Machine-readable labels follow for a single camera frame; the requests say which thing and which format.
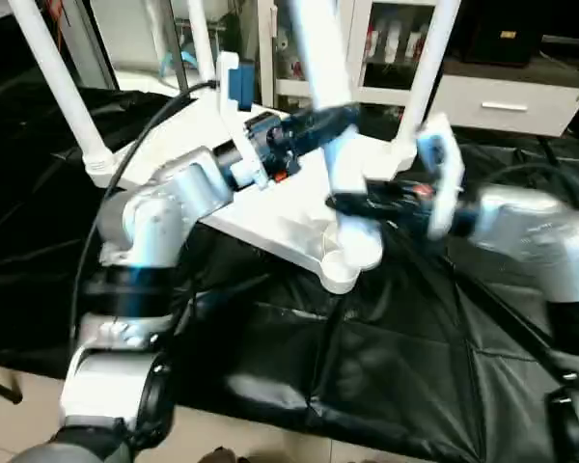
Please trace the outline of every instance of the white platform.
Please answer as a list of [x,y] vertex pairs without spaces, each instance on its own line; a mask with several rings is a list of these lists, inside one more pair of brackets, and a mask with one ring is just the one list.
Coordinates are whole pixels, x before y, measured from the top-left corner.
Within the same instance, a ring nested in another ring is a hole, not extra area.
[[[216,98],[216,92],[205,91],[155,128],[126,169],[120,186],[130,189],[142,185],[163,163],[198,147],[213,150],[229,141]],[[254,105],[251,112],[241,112],[239,117],[247,121],[264,111],[267,109]],[[359,164],[368,164],[382,153],[392,156],[390,144],[374,138],[358,135],[352,145]],[[124,147],[118,156],[127,150],[128,146]],[[298,174],[278,184],[270,182],[263,191],[252,185],[202,222],[307,268],[328,290],[345,293],[355,284],[359,269],[339,261],[336,216],[325,205],[329,186],[323,152],[315,150],[302,156],[300,164]]]

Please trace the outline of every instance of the white cabinet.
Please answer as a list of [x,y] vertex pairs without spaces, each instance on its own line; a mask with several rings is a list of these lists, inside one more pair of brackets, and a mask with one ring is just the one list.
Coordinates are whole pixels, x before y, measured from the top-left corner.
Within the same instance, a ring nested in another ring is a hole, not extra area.
[[406,104],[435,3],[435,0],[356,2],[347,64],[358,101]]
[[[309,96],[291,28],[289,3],[290,0],[258,0],[262,104],[268,107],[275,106],[277,95]],[[354,0],[336,3],[347,49]]]
[[431,114],[453,125],[559,137],[579,110],[579,89],[444,75]]
[[[278,95],[309,96],[291,33],[289,1],[258,0],[264,106],[274,106]],[[436,2],[337,0],[355,100],[407,103]]]

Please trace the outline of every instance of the tiled floor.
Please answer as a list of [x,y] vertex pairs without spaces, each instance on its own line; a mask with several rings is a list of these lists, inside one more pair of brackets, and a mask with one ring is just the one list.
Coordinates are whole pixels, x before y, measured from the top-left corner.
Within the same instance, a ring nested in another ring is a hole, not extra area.
[[[16,376],[24,400],[12,405],[0,398],[0,463],[56,430],[62,382],[0,368],[0,382]],[[364,449],[321,437],[308,436],[266,424],[247,422],[180,407],[170,437],[157,449],[144,452],[138,463],[196,463],[204,454],[223,446],[254,463],[377,463],[418,461]]]

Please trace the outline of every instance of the black cloth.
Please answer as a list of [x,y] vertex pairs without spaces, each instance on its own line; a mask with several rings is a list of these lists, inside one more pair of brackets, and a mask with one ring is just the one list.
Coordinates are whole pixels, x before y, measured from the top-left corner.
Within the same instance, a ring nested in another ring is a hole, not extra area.
[[[112,149],[165,100],[83,95]],[[469,187],[503,166],[546,162],[531,137],[458,134]],[[43,88],[0,95],[0,365],[56,377],[66,372],[71,280],[100,195],[72,144]],[[579,172],[577,142],[549,147]],[[418,164],[402,176],[425,178]],[[510,181],[566,194],[554,178]],[[417,244],[383,227],[384,260],[345,296],[196,227],[179,269],[198,296],[177,340],[178,402],[436,461],[552,461],[542,402],[556,384],[483,312],[509,304],[547,330],[531,276],[462,240]]]

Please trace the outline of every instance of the glass cabinet door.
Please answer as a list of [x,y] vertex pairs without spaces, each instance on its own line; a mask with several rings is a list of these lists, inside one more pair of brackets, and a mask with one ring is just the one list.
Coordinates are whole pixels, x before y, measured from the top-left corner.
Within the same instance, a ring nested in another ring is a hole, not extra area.
[[[316,1],[336,4],[344,50],[347,50],[355,0]],[[309,84],[291,24],[290,0],[258,0],[258,4],[262,102],[264,106],[280,107],[281,99],[284,109],[307,104]]]
[[436,0],[367,0],[355,8],[348,65],[358,100],[404,104]]

